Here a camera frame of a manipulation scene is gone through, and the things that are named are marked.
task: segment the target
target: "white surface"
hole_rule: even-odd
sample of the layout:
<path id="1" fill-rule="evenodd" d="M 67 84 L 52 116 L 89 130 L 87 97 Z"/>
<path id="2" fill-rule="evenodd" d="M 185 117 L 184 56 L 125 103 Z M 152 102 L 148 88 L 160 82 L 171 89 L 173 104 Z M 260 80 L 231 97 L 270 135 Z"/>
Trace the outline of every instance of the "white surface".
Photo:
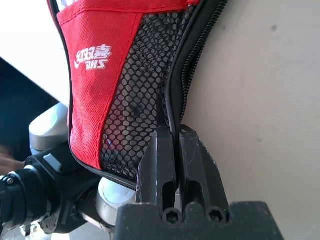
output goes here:
<path id="1" fill-rule="evenodd" d="M 67 103 L 67 62 L 44 3 L 0 3 L 0 56 Z M 319 12 L 317 0 L 230 0 L 184 118 L 218 164 L 229 201 L 267 202 L 293 240 L 320 236 Z"/>
<path id="2" fill-rule="evenodd" d="M 0 0 L 0 57 L 69 105 L 67 58 L 46 0 Z"/>

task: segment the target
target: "beige wall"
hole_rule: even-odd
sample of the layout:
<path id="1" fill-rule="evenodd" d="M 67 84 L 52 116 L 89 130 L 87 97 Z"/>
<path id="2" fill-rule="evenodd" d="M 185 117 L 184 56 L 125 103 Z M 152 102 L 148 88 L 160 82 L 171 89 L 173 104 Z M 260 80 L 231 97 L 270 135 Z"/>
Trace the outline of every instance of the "beige wall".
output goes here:
<path id="1" fill-rule="evenodd" d="M 286 239 L 320 239 L 320 1 L 230 0 L 184 123 L 230 202 L 267 202 Z"/>

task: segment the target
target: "printed logo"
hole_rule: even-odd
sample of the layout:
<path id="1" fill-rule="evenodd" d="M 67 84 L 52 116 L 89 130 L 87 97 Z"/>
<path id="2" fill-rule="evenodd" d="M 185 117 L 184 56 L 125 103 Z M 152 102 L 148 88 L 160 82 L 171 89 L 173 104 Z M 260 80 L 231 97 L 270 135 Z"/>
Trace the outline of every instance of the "printed logo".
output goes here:
<path id="1" fill-rule="evenodd" d="M 111 46 L 103 44 L 101 46 L 88 47 L 77 52 L 74 67 L 78 69 L 80 64 L 84 63 L 86 70 L 104 69 L 110 55 Z"/>

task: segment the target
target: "red bag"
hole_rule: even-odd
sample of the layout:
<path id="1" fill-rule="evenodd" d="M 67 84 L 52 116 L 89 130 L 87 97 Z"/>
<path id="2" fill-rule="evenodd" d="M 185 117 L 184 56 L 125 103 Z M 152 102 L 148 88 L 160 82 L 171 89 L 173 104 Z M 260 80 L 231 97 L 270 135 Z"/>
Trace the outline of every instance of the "red bag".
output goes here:
<path id="1" fill-rule="evenodd" d="M 71 152 L 91 171 L 135 188 L 153 132 L 178 128 L 184 113 L 193 74 L 183 72 L 178 57 L 185 63 L 199 52 L 199 37 L 221 3 L 210 3 L 215 8 L 184 51 L 198 0 L 78 0 L 60 12 L 56 1 L 48 3 L 69 64 Z"/>

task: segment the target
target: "red fabric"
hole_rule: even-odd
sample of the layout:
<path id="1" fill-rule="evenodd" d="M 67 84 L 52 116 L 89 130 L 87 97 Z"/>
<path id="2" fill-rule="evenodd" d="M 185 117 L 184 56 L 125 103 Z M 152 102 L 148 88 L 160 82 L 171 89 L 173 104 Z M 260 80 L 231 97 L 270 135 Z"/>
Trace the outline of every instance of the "red fabric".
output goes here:
<path id="1" fill-rule="evenodd" d="M 79 160 L 101 169 L 99 153 L 105 119 L 143 14 L 179 12 L 197 1 L 79 0 L 58 13 L 71 65 L 70 146 Z M 93 55 L 88 52 L 93 54 L 103 45 L 111 47 L 105 68 L 87 69 L 85 62 L 80 63 L 84 55 L 79 55 L 79 51 L 87 49 L 84 52 L 89 59 Z"/>

